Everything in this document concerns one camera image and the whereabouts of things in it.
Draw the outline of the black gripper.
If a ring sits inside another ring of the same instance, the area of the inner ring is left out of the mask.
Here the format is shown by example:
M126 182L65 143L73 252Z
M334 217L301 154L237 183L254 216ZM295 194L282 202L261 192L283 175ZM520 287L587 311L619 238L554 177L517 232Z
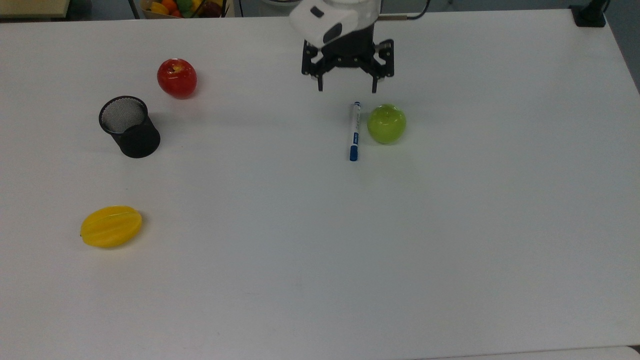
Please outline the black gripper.
M310 76L323 92L323 77L333 68L361 68L372 79L371 92L377 93L378 83L395 75L394 41L374 43L375 26L355 30L319 48L307 40L302 46L302 75Z

